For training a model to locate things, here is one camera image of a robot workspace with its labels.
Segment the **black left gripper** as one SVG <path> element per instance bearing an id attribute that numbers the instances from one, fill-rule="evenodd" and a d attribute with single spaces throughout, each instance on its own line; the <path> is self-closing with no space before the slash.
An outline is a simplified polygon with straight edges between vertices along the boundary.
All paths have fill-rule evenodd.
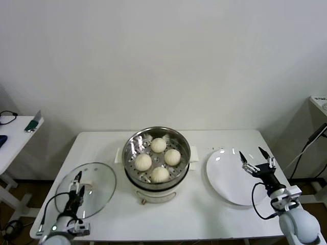
<path id="1" fill-rule="evenodd" d="M 75 178 L 71 181 L 71 190 L 79 190 L 80 180 L 82 177 L 82 171 L 79 171 Z M 80 205 L 83 204 L 83 198 L 85 193 L 85 186 L 83 185 L 79 193 L 76 194 L 75 191 L 70 191 L 68 193 L 68 201 L 64 207 L 64 213 L 71 217 L 77 217 L 77 211 Z"/>

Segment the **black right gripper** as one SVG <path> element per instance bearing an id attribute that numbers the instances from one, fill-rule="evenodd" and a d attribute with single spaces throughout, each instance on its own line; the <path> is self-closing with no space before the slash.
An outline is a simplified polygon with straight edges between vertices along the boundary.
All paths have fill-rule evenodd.
<path id="1" fill-rule="evenodd" d="M 277 190 L 283 189 L 283 184 L 279 182 L 274 174 L 276 170 L 275 158 L 271 157 L 261 147 L 259 147 L 259 150 L 267 162 L 257 165 L 257 168 L 259 168 L 259 170 L 257 170 L 254 165 L 248 163 L 245 156 L 241 151 L 239 151 L 242 168 L 249 174 L 252 174 L 253 177 L 261 179 L 265 185 L 267 193 L 273 193 Z"/>

